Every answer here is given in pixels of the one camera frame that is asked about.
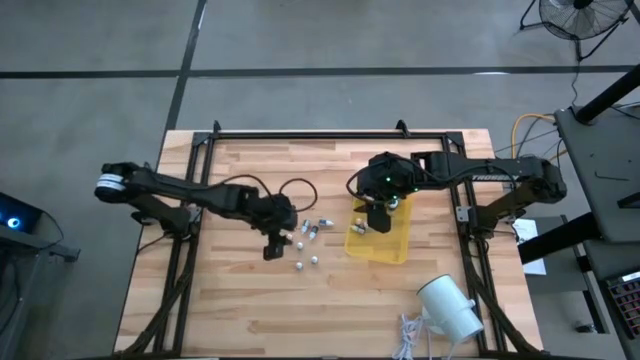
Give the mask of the yellow translucent plastic bin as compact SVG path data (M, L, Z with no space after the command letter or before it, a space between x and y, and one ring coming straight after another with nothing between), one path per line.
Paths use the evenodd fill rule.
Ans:
M367 214L353 210L350 215L350 225L346 233L344 249L352 257L359 257L369 261L386 264L402 264L407 259L409 234L413 199L402 200L398 208L391 211L391 230L380 233L371 229L367 224ZM365 234L358 234L351 230L356 218L364 220Z

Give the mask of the white cylindrical lamp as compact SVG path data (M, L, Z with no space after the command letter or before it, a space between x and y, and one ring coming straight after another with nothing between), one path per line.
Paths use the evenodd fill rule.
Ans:
M460 290L449 274L427 282L416 295L422 304L427 327L445 336L452 344L467 342L484 331L484 325L474 312L476 302Z

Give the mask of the black cart beam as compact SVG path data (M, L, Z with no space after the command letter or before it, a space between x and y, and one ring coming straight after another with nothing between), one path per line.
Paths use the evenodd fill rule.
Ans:
M598 240L601 232L592 213L586 213L518 246L523 264L572 247L586 240Z

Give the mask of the grey cart top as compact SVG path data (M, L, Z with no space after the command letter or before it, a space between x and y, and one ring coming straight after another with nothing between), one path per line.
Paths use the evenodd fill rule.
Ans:
M640 193L640 120L608 109L584 125L569 109L554 113L591 213L609 242L640 242L640 208L619 201Z

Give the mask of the dark metal stand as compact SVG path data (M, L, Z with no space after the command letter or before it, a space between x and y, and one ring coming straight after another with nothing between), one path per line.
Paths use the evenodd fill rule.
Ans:
M30 301L35 298L37 276L49 255L61 257L65 262L75 262L79 248L49 242L36 235L11 230L0 226L0 245L8 245L16 257L14 280L9 290L13 301L8 316L0 324L0 360L12 360L27 320Z

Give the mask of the black pole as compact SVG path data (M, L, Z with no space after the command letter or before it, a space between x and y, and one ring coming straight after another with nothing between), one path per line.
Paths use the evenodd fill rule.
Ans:
M592 125L597 116L640 86L640 63L606 88L574 115L583 125Z

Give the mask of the computer with blue light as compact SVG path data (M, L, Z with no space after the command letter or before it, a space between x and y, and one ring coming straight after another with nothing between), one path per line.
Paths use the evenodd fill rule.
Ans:
M41 209L0 192L0 226L32 234L42 214Z

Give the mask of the black floor fan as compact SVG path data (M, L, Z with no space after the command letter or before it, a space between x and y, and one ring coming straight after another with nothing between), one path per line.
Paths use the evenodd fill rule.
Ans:
M570 41L580 63L628 20L631 8L632 0L531 0L519 30L542 27Z

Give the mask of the keyboard with coloured keys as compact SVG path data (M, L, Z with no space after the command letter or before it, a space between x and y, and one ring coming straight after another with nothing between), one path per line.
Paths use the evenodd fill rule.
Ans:
M605 280L622 328L631 340L640 338L640 270Z

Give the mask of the black aluminium table frame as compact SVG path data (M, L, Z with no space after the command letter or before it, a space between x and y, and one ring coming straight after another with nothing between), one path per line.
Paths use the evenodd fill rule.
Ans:
M206 144L195 131L168 133L157 166L161 173L192 173L213 183L231 176L241 184L265 183L292 199L301 220L329 219L335 225L314 240L295 233L284 256L267 262L264 236L242 222L206 215L191 292L172 309L147 357L389 357L399 343L401 315L420 311L417 290L442 274L457 283L465 279L455 207L469 195L489 203L501 196L502 187L479 183L457 193L418 193L407 259L388 265L345 252L352 209L345 183L377 153L405 156L444 148L475 158L492 154L486 130L416 130L409 137L396 130L223 131ZM312 256L318 264L311 263Z

